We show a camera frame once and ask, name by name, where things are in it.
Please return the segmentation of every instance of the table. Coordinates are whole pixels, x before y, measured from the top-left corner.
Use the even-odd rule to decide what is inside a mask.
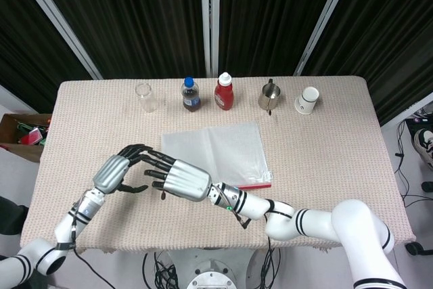
[[[331,210],[357,198],[394,232],[397,243],[414,240],[365,81],[355,76],[275,77],[281,100],[272,116],[258,107],[267,77],[233,78],[235,105],[222,111],[213,100],[214,79],[197,79],[202,108],[182,105],[180,79],[147,81],[160,100],[157,111],[141,109],[134,88],[139,80],[70,81],[58,92],[47,143],[21,245],[42,237],[55,242],[54,229],[72,203],[92,187],[108,157],[131,143],[160,150],[163,133],[256,121],[273,185],[252,193],[294,208]],[[306,86],[320,90],[312,115],[294,109]],[[125,184],[150,184],[149,165],[134,166]],[[77,240],[79,248],[104,251],[175,250],[226,247],[263,248],[265,220],[247,230],[233,215],[207,200],[190,202],[149,188],[141,194],[116,192]],[[277,246],[337,245],[298,237]]]

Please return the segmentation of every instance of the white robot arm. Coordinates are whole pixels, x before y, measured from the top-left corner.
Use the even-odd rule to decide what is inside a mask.
[[[36,269],[43,275],[56,272],[62,266],[69,250],[75,248],[75,240],[96,215],[104,203],[106,194],[118,191],[138,193],[147,189],[122,184],[129,167],[143,157],[140,153],[151,147],[130,145],[111,156],[93,178],[94,188],[86,191],[72,206],[55,229],[57,245],[37,238],[25,245],[17,255],[0,261],[0,289],[13,288],[26,280]]]
[[[163,193],[191,201],[208,197],[214,205],[231,211],[244,228],[250,220],[269,214],[265,231],[274,240],[310,236],[341,243],[350,264],[354,289],[406,288],[385,256],[394,246],[394,236],[365,203],[346,200],[337,204],[332,212],[295,210],[284,202],[262,199],[225,183],[212,184],[206,171],[182,160],[159,152],[149,151],[148,154],[163,161],[143,157],[144,161],[166,172],[145,171],[145,175],[162,180],[153,182],[152,186]],[[240,216],[248,220],[243,222]]]

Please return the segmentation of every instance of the red squeeze bottle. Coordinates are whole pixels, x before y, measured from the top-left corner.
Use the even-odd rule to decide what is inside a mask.
[[[214,92],[216,104],[224,111],[230,110],[235,100],[231,76],[226,72],[222,73],[216,85]]]

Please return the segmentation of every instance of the clear glass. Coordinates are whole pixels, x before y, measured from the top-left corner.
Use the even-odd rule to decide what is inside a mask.
[[[135,94],[138,97],[140,105],[146,112],[153,112],[156,110],[156,98],[152,88],[147,83],[140,83],[135,86]]]

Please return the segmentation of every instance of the ziploc bag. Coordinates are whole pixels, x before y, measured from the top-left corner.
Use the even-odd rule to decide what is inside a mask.
[[[162,135],[162,152],[207,171],[213,183],[240,189],[271,186],[255,122]]]

